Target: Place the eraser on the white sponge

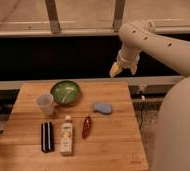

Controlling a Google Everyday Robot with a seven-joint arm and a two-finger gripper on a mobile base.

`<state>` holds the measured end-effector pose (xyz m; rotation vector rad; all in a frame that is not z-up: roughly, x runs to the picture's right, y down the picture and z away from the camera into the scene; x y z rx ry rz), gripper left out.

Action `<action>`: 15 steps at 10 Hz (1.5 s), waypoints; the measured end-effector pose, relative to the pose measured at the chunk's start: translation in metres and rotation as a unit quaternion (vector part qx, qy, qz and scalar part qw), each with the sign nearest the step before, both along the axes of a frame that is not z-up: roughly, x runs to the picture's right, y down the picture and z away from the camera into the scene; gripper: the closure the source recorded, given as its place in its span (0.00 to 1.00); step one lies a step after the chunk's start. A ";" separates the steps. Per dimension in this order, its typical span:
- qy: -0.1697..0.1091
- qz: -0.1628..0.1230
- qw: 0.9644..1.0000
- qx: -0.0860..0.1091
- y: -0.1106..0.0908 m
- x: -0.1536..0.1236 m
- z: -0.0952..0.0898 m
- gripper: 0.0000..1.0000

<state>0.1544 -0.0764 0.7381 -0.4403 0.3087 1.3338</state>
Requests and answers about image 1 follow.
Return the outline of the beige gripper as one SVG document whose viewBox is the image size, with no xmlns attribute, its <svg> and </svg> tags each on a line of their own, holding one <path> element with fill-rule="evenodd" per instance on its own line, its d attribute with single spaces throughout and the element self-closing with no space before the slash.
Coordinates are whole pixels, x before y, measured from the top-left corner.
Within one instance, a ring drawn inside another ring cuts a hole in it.
<svg viewBox="0 0 190 171">
<path fill-rule="evenodd" d="M 120 50 L 117 55 L 117 62 L 114 62 L 109 76 L 114 78 L 116 75 L 122 72 L 123 69 L 130 69 L 132 75 L 135 75 L 137 72 L 137 64 L 139 62 L 140 56 L 137 50 L 124 52 Z"/>
</svg>

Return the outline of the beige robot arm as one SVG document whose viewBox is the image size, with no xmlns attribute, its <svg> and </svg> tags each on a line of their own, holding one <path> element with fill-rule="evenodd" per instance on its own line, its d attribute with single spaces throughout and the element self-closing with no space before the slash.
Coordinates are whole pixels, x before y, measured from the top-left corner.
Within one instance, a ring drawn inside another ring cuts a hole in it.
<svg viewBox="0 0 190 171">
<path fill-rule="evenodd" d="M 127 22 L 118 34 L 122 46 L 109 72 L 111 77 L 124 69 L 135 73 L 140 52 L 184 77 L 161 104 L 151 171 L 190 171 L 190 42 L 156 34 L 149 20 Z"/>
</svg>

